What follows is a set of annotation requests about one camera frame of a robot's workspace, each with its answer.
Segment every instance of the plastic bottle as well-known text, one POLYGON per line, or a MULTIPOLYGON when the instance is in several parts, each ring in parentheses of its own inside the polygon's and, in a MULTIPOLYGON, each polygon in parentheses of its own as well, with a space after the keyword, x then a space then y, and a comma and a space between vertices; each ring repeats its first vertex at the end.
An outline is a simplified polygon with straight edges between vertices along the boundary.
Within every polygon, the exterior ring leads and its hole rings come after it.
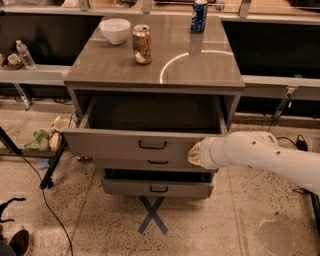
POLYGON ((20 54, 23 64, 27 69, 36 69, 36 64, 34 63, 31 54, 28 50, 28 47, 21 42, 21 40, 17 40, 17 51, 20 54))

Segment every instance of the cabinet top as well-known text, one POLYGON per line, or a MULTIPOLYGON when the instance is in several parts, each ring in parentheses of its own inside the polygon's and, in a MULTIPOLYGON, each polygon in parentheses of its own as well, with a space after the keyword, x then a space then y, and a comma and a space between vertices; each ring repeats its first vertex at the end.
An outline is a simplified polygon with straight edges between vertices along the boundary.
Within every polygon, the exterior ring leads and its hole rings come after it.
POLYGON ((151 27, 150 64, 135 62, 130 34, 119 45, 97 27, 65 78, 67 85, 119 89, 242 91, 244 83, 219 17, 208 16, 201 34, 190 32, 190 16, 108 15, 124 18, 131 30, 151 27))

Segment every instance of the blue tape x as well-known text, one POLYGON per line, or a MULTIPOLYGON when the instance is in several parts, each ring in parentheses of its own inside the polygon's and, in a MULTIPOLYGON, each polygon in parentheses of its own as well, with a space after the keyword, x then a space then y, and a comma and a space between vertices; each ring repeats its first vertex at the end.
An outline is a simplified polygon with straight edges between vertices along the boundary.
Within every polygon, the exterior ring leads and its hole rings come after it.
POLYGON ((168 228, 166 227, 166 225, 163 223, 163 221, 160 219, 159 215, 157 214, 157 210, 159 209, 164 197, 159 197, 153 206, 150 206, 150 203, 146 197, 140 196, 139 199, 144 204, 144 206, 146 207, 146 209, 148 210, 149 213, 148 213, 147 217, 144 219, 144 221, 141 223, 141 225, 138 229, 138 232, 140 234, 143 234, 144 231, 146 230, 147 226, 149 225, 150 221, 152 219, 154 219, 155 223, 158 225, 161 232, 164 235, 167 234, 168 228))

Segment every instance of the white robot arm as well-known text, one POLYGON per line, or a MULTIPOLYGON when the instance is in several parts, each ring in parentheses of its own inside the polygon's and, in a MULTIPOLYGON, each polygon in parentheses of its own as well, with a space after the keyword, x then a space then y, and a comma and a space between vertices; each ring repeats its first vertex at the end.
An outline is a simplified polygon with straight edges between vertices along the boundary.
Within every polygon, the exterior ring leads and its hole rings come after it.
POLYGON ((280 147, 268 132, 205 138, 190 150, 189 161, 206 169, 241 166, 270 171, 320 194, 320 154, 280 147))

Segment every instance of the beverage can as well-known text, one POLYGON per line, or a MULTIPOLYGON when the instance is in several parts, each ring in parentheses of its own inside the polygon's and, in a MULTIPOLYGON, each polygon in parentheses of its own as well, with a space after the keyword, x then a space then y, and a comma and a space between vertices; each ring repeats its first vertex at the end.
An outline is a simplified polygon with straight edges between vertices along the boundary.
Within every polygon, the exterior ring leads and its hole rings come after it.
POLYGON ((151 62, 151 29, 148 25, 136 25, 132 32, 133 54, 137 63, 151 62))
POLYGON ((191 31, 202 33, 206 27, 206 19, 208 12, 207 0, 195 0, 193 3, 191 31))

